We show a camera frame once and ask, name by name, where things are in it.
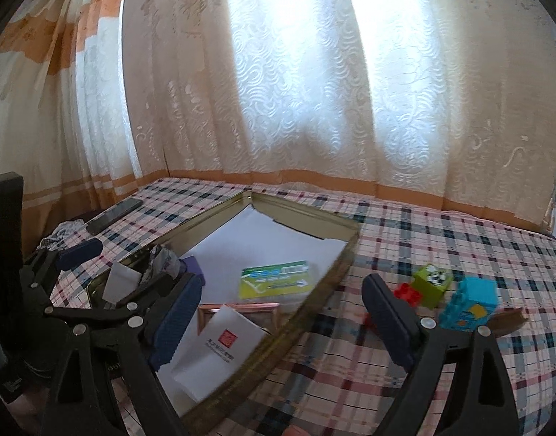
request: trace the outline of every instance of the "red stamp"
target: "red stamp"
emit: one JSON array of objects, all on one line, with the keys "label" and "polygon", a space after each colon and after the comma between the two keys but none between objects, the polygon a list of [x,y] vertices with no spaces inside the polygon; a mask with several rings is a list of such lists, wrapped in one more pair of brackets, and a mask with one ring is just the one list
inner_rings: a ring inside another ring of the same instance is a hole
[{"label": "red stamp", "polygon": [[233,334],[231,331],[225,330],[222,332],[222,335],[219,336],[218,341],[226,346],[228,349],[231,348],[231,345],[237,339],[238,336]]}]

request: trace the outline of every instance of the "plaid bedsheet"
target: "plaid bedsheet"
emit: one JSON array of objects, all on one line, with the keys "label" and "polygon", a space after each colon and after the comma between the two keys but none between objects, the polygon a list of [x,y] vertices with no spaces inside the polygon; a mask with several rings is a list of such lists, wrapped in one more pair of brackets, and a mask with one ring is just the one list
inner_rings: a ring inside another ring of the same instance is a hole
[{"label": "plaid bedsheet", "polygon": [[[94,276],[176,225],[222,202],[244,185],[164,178],[134,196],[142,208],[99,238],[102,256],[61,276],[52,300],[85,307],[84,288]],[[372,434],[405,377],[383,343],[363,326],[360,296],[364,276],[378,271],[391,286],[408,281],[433,262],[465,274],[494,278],[504,306],[523,307],[529,322],[498,341],[516,396],[523,434],[535,435],[556,406],[556,241],[460,213],[381,202],[350,194],[325,195],[254,185],[362,223],[356,260],[311,331],[250,397],[212,434],[274,436],[290,424],[313,436]],[[87,239],[85,230],[65,241]],[[446,366],[419,434],[431,435],[442,412],[453,367]],[[130,434],[142,434],[122,383],[114,383]]]}]

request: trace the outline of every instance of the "white paper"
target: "white paper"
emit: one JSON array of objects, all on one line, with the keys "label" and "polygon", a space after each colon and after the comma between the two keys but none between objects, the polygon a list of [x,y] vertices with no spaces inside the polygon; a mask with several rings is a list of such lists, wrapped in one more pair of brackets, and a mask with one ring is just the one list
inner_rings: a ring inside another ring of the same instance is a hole
[{"label": "white paper", "polygon": [[233,375],[265,335],[233,308],[222,306],[178,362],[174,379],[201,402]]},{"label": "white paper", "polygon": [[[239,302],[239,279],[243,269],[306,260],[316,282],[323,277],[346,243],[319,239],[295,231],[247,206],[226,224],[182,256],[195,256],[205,277],[201,303]],[[171,363],[161,366],[157,376],[178,414],[183,415],[194,401],[183,390],[178,364],[197,339],[194,316]]]},{"label": "white paper", "polygon": [[117,304],[128,294],[134,292],[141,280],[141,273],[120,262],[114,262],[102,293],[102,299]]}]

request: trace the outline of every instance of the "bed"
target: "bed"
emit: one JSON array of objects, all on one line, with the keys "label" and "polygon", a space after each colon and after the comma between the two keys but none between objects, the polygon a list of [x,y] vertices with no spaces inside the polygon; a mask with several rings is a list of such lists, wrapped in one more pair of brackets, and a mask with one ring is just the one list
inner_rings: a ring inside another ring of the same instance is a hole
[{"label": "bed", "polygon": [[[57,306],[86,307],[86,285],[112,262],[186,219],[222,202],[245,185],[162,178],[134,196],[143,207],[98,237],[100,257],[61,275]],[[556,240],[455,212],[382,202],[348,193],[309,193],[254,185],[276,195],[353,218],[362,224],[355,263],[310,332],[246,401],[211,434],[282,434],[293,424],[311,435],[372,434],[398,392],[405,372],[363,324],[364,276],[377,271],[390,287],[433,262],[464,275],[494,278],[503,306],[521,307],[528,322],[498,339],[516,397],[521,433],[533,435],[556,406]],[[65,240],[89,238],[82,228]],[[445,366],[419,434],[431,435],[445,403],[453,367]],[[125,425],[142,434],[125,387],[114,381]]]}]

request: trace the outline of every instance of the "metal bolt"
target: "metal bolt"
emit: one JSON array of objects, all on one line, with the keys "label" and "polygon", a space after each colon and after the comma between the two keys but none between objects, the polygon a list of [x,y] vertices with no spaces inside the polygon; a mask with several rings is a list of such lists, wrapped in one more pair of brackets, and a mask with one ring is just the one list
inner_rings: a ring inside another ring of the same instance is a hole
[{"label": "metal bolt", "polygon": [[129,327],[131,328],[138,328],[139,326],[142,325],[143,320],[140,316],[133,316],[131,318],[129,318]]},{"label": "metal bolt", "polygon": [[482,325],[478,326],[478,334],[487,338],[488,336],[490,336],[490,334],[492,334],[492,332],[490,331],[490,328],[488,328],[488,326]]},{"label": "metal bolt", "polygon": [[86,332],[86,325],[77,324],[76,326],[74,326],[72,332],[74,333],[74,336],[80,336],[81,334],[84,334]]},{"label": "metal bolt", "polygon": [[436,327],[436,320],[433,318],[422,318],[420,323],[427,330],[432,330]]}]

